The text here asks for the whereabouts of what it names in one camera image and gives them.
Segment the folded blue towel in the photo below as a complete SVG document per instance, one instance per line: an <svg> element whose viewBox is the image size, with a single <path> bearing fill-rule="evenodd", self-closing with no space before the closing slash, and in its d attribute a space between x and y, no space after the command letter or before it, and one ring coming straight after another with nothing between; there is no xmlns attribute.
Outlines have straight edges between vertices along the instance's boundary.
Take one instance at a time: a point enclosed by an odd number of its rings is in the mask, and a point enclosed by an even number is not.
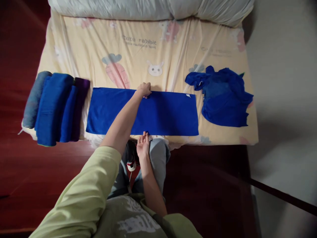
<svg viewBox="0 0 317 238"><path fill-rule="evenodd" d="M45 78L52 76L48 71L38 73L36 80L31 89L30 95L27 99L23 115L23 126L27 128L34 128L37 113L39 110L40 99L44 87Z"/></svg>
<svg viewBox="0 0 317 238"><path fill-rule="evenodd" d="M238 75L229 68L215 72L212 66L206 73L189 73L185 82L193 85L196 91L202 89L204 103L203 116L219 126L247 126L246 110L253 95L244 91L243 74Z"/></svg>
<svg viewBox="0 0 317 238"><path fill-rule="evenodd" d="M79 140L82 111L88 90L90 89L90 81L87 79L75 78L75 86L78 89L78 92L74 107L71 141Z"/></svg>
<svg viewBox="0 0 317 238"><path fill-rule="evenodd" d="M133 96L135 90L94 88L86 132L105 135L112 122ZM156 92L142 99L131 134L197 136L198 115L193 94Z"/></svg>
<svg viewBox="0 0 317 238"><path fill-rule="evenodd" d="M72 86L72 90L68 96L63 118L60 127L60 138L57 139L59 142L69 142L72 135L72 125L73 125L73 115L74 115L74 108L75 102L77 98L77 87Z"/></svg>
<svg viewBox="0 0 317 238"><path fill-rule="evenodd" d="M45 80L36 121L37 143L55 146L60 132L61 115L71 91L74 78L69 74L54 73Z"/></svg>

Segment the forearm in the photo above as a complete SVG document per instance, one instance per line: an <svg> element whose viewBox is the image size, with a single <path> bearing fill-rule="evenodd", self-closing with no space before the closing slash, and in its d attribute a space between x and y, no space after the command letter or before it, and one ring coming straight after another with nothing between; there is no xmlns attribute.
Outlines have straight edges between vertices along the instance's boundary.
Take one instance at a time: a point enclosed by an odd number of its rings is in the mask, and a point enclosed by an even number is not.
<svg viewBox="0 0 317 238"><path fill-rule="evenodd" d="M150 158L147 156L146 158L141 159L140 166L146 205L153 212L163 217L167 215L167 210L163 196L153 174Z"/></svg>
<svg viewBox="0 0 317 238"><path fill-rule="evenodd" d="M134 93L113 121L100 146L110 146L123 155L142 98L138 91Z"/></svg>

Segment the light green sleeve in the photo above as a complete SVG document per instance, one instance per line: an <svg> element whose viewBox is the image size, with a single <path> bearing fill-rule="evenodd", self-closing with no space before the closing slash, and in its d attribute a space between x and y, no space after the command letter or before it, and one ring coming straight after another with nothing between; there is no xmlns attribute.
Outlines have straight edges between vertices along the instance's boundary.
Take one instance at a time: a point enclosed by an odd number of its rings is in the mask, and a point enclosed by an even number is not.
<svg viewBox="0 0 317 238"><path fill-rule="evenodd" d="M91 237L105 210L120 161L117 150L97 148L30 237Z"/></svg>

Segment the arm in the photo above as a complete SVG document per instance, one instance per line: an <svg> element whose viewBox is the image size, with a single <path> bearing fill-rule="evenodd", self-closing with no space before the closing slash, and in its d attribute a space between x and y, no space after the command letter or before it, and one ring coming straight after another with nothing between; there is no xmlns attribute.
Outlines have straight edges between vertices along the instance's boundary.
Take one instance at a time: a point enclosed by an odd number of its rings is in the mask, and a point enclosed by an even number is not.
<svg viewBox="0 0 317 238"><path fill-rule="evenodd" d="M167 215L167 210L152 170L149 157L150 142L148 133L145 134L144 132L143 136L140 136L136 149L140 159L146 205L153 212L164 217Z"/></svg>
<svg viewBox="0 0 317 238"><path fill-rule="evenodd" d="M66 186L54 208L31 234L31 238L90 238L96 232L107 197L118 175L121 155L139 104L142 97L150 93L149 83L138 87L115 118L101 147L95 150L81 172Z"/></svg>
<svg viewBox="0 0 317 238"><path fill-rule="evenodd" d="M122 108L113 121L100 146L112 147L123 155L125 145L130 138L131 129L134 124L140 102L143 97L147 98L147 96L151 94L150 87L150 83L143 83L138 87L132 98Z"/></svg>

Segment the leg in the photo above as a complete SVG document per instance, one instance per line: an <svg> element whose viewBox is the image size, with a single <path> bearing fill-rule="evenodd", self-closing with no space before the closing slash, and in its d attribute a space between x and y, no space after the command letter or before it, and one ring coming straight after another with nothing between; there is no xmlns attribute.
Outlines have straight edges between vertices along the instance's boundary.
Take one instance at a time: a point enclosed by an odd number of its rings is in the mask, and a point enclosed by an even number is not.
<svg viewBox="0 0 317 238"><path fill-rule="evenodd" d="M166 177L166 164L170 156L171 153L163 139L153 139L150 142L150 160L152 164L153 174L162 194ZM141 170L135 179L132 192L144 193Z"/></svg>
<svg viewBox="0 0 317 238"><path fill-rule="evenodd" d="M113 184L111 188L111 193L109 194L108 199L129 193L128 192L129 178L126 171L126 162L132 156L132 151L133 151L132 146L135 146L134 143L131 141L128 141L128 143L125 146L125 151L122 156L121 163L119 164L119 173L117 175L115 183Z"/></svg>

